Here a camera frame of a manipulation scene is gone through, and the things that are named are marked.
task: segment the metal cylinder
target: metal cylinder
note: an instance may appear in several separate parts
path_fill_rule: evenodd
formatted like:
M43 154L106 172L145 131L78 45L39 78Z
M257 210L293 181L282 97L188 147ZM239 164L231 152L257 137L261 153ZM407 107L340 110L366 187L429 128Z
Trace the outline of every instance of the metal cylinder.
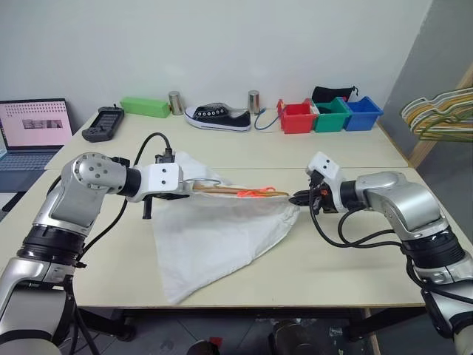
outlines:
M184 113L183 102L180 99L180 93L178 91L171 91L168 94L169 103L171 104L171 111L173 115L182 115Z
M248 91L248 111L252 115L259 114L259 91L250 90Z

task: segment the table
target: table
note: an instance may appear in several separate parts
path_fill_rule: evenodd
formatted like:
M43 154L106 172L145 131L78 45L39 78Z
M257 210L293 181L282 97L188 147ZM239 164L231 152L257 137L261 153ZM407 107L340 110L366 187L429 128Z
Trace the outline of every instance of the table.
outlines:
M276 117L273 109L265 112L259 125ZM85 124L92 123L93 115ZM153 118L125 115L111 141L89 143L81 131L47 164L46 169L62 169L65 163L83 152L96 151L108 156L133 160L143 140L150 133L162 132L176 150L183 150L214 169L282 169L305 168L317 151L322 151L342 167L406 167L407 162L375 125L371 131L331 132L285 135L274 124L268 131L252 129L246 133L197 129L187 124L183 115ZM164 144L153 138L145 150L142 163L154 162Z
M1 193L0 194L0 209L5 206L16 194Z
M381 168L343 169L348 179L379 172ZM398 168L408 180L423 183L411 168ZM294 193L307 188L303 169L218 169L222 176L248 187L275 186ZM46 190L58 176L46 171L0 223L0 268L12 257L30 230ZM108 226L120 208L121 198L108 195L90 234L91 240ZM75 272L75 293L81 306L114 308L182 307L374 307L422 305L419 288L406 275L405 258L396 247L339 249L317 235L307 209L287 237L249 266L200 289L181 305L167 303L157 267L151 222L142 220L142 203L131 203L110 233L84 257L86 269ZM446 212L465 250L473 246ZM340 214L322 214L326 233L335 238ZM345 227L348 238L359 238L389 228L375 212L352 216Z

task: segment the blue cable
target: blue cable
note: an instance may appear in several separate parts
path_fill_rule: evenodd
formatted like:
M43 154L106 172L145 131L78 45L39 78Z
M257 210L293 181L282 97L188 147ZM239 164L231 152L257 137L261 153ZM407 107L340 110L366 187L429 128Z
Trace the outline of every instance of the blue cable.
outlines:
M264 126L264 127L256 127L256 124L258 123L258 120L259 120L259 116L261 116L263 113L266 112L266 107L264 107L263 109L261 109L261 111L259 111L257 117L256 117L256 120L254 120L254 129L257 129L258 131L262 131L264 129L267 129L271 126L274 125L274 122L276 122L278 120L278 118L281 116L281 114L277 115L276 118L274 118L273 122L271 122L270 124L268 124L267 126Z

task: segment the table leg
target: table leg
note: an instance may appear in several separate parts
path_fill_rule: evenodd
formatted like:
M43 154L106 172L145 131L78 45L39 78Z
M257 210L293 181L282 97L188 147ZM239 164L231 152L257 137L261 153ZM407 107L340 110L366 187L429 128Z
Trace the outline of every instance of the table leg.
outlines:
M355 342L375 331L410 320L425 313L425 307L386 308L384 311L371 317L351 322L350 325L344 328L343 333L348 340Z
M86 327L91 331L112 335L118 340L131 342L135 338L135 327L125 324L125 319L113 320L80 309Z

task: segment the black remote control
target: black remote control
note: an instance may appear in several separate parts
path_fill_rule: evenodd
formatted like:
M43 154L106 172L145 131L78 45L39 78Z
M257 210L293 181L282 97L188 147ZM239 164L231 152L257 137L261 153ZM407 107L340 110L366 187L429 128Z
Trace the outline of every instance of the black remote control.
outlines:
M82 137L92 143L110 141L124 116L125 111L117 105L101 107L90 127L82 131Z

